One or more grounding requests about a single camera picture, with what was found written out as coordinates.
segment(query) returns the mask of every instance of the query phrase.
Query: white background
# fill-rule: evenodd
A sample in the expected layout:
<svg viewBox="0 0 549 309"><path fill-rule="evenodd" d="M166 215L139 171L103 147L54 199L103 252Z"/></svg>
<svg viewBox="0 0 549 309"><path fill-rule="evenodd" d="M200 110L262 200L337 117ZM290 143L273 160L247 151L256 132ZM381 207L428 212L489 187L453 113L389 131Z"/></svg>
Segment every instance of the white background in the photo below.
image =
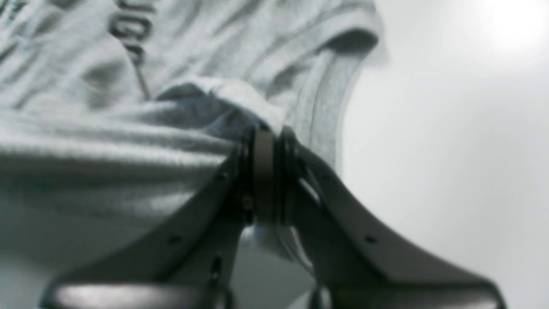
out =
<svg viewBox="0 0 549 309"><path fill-rule="evenodd" d="M346 109L344 181L511 309L549 308L549 1L377 6L387 57Z"/></svg>

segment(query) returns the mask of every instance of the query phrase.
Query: clamp jaw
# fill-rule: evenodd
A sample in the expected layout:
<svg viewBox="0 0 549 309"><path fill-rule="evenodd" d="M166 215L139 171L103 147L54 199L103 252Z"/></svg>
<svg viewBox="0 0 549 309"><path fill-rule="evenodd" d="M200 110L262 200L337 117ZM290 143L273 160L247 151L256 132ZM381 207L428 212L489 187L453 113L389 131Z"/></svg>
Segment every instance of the clamp jaw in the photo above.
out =
<svg viewBox="0 0 549 309"><path fill-rule="evenodd" d="M59 277L42 309L230 309L238 240L292 226L317 288L309 309L505 309L490 281L397 235L285 128L250 130L211 181L126 248Z"/></svg>

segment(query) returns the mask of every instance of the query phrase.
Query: screw hole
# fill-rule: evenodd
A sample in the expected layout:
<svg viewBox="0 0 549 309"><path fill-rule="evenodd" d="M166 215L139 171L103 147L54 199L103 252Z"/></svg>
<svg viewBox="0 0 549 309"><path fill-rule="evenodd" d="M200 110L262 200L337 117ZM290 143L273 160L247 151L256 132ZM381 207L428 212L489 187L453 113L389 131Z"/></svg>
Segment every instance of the screw hole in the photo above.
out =
<svg viewBox="0 0 549 309"><path fill-rule="evenodd" d="M221 275L221 265L222 265L221 256L216 255L211 264L210 281L212 283L216 283L219 280L219 276Z"/></svg>
<svg viewBox="0 0 549 309"><path fill-rule="evenodd" d="M364 239L369 244L377 244L377 239L374 236L366 235Z"/></svg>
<svg viewBox="0 0 549 309"><path fill-rule="evenodd" d="M174 245L174 244L177 244L177 243L181 242L181 240L182 240L181 236L174 235L174 236L168 238L168 244Z"/></svg>

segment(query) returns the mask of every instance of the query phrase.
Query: bright light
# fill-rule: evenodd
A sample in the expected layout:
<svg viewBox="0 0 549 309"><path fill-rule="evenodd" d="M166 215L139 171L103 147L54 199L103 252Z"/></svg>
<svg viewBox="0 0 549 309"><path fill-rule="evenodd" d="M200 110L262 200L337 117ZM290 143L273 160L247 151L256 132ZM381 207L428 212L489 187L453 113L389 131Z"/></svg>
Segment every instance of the bright light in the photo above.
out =
<svg viewBox="0 0 549 309"><path fill-rule="evenodd" d="M542 43L547 31L547 0L477 0L481 31L495 48L525 52Z"/></svg>

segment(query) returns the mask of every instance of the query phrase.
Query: heather gray fabric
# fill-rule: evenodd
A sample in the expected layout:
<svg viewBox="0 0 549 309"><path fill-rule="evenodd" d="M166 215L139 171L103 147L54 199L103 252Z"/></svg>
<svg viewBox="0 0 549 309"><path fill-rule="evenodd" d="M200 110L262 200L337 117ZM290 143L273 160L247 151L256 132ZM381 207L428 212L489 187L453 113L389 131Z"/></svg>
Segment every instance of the heather gray fabric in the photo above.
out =
<svg viewBox="0 0 549 309"><path fill-rule="evenodd" d="M0 206L161 219L251 124L291 125L335 162L341 99L379 32L369 0L120 3L8 2Z"/></svg>

